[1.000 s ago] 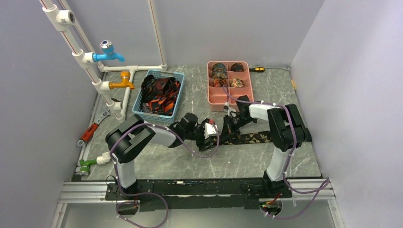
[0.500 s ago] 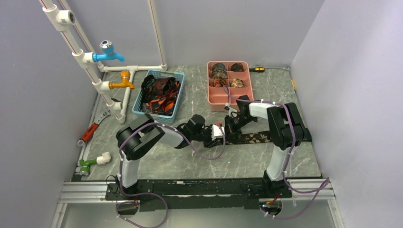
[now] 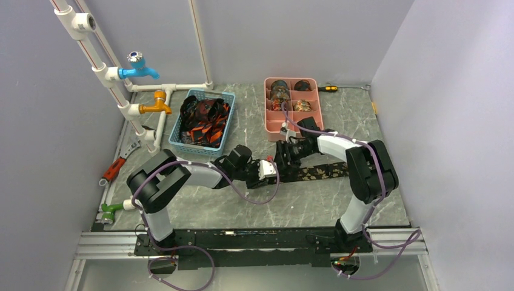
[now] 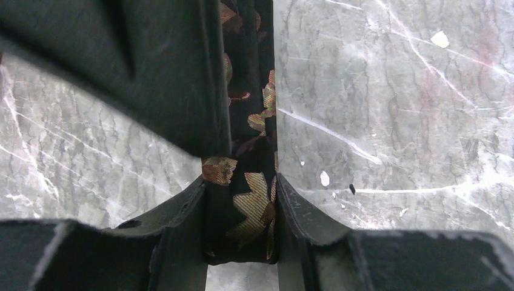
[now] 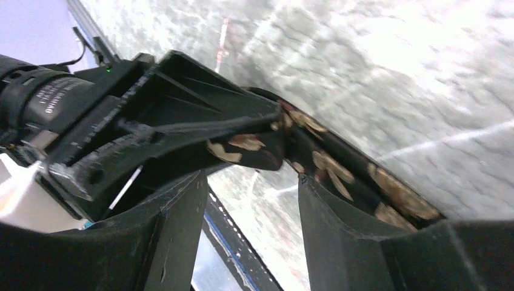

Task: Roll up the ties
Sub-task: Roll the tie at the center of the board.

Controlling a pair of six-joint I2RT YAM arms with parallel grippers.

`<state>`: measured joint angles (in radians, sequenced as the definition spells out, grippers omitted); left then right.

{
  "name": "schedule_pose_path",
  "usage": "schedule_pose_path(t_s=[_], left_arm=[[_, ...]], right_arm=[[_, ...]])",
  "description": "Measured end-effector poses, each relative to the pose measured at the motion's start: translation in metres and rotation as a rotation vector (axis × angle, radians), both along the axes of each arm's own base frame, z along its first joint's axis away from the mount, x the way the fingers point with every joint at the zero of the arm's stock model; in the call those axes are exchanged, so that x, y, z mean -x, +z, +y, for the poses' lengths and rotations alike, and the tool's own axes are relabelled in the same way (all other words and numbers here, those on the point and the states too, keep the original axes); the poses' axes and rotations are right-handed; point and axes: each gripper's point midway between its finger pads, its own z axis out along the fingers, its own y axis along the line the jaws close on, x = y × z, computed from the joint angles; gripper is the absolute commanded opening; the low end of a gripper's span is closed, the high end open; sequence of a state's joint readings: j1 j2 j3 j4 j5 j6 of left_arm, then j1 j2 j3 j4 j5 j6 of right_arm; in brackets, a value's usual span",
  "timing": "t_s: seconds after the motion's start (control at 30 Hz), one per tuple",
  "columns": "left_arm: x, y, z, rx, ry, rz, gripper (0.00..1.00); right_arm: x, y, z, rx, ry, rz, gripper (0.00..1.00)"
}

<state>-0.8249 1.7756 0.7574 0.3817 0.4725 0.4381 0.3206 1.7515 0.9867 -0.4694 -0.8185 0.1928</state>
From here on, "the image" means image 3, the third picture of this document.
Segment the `black floral gold tie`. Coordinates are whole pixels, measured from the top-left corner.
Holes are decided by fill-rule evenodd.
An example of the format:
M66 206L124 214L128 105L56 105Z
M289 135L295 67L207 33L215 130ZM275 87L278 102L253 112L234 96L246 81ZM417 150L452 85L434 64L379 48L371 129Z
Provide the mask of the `black floral gold tie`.
M349 170L346 162L334 162L303 168L279 170L279 178L283 183L345 177L349 177Z

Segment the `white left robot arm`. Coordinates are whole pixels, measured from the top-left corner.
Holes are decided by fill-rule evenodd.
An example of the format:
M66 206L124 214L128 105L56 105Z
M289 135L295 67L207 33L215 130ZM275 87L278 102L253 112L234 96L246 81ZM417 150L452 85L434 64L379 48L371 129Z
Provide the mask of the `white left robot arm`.
M132 205L139 210L152 236L150 247L165 255L175 243L167 206L183 187L222 189L234 181L244 181L251 188L277 177L274 161L253 159L248 147L237 145L228 155L210 162L182 159L165 149L129 174L126 185L132 193Z

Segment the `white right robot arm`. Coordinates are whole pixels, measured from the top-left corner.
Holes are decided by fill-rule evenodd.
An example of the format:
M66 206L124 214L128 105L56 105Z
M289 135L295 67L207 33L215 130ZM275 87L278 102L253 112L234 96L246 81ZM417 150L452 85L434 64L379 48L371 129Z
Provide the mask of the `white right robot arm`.
M298 122L301 137L276 142L275 163L281 181L299 180L307 169L300 160L315 153L341 160L342 175L348 177L353 196L335 225L334 243L348 252L368 237L367 223L374 209L399 185L396 170L381 140L360 141L336 131L321 131L313 118Z

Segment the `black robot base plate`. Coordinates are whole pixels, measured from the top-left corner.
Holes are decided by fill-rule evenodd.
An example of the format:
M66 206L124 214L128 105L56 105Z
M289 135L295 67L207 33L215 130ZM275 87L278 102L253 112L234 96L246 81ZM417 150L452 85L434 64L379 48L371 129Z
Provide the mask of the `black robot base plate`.
M135 256L171 257L178 270L203 267L293 266L330 267L372 251L360 234L344 235L335 227L256 229L175 229L172 238L154 244L136 236Z

